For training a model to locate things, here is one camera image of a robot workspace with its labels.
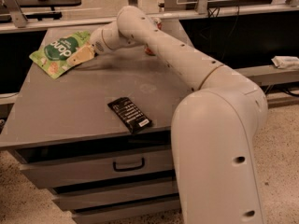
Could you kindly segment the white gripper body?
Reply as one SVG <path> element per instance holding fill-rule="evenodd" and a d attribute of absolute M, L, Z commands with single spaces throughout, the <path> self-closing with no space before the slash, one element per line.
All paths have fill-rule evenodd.
<path fill-rule="evenodd" d="M 90 44 L 98 55 L 108 54 L 110 52 L 110 49 L 104 41 L 102 28 L 98 28 L 92 32 L 90 36 Z"/>

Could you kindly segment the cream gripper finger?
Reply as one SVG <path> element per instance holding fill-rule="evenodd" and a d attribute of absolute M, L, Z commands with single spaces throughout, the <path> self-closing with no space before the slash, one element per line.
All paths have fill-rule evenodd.
<path fill-rule="evenodd" d="M 71 66 L 85 63 L 95 56 L 94 49 L 90 45 L 84 45 L 73 53 L 66 61 Z"/>

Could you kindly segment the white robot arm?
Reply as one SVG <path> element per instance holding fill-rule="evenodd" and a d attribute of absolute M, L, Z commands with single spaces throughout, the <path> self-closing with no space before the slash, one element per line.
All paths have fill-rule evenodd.
<path fill-rule="evenodd" d="M 184 224 L 266 224 L 252 141 L 266 122 L 261 88 L 163 32 L 137 7 L 120 10 L 68 63 L 132 44 L 149 48 L 191 89 L 176 108 L 171 143 Z"/>

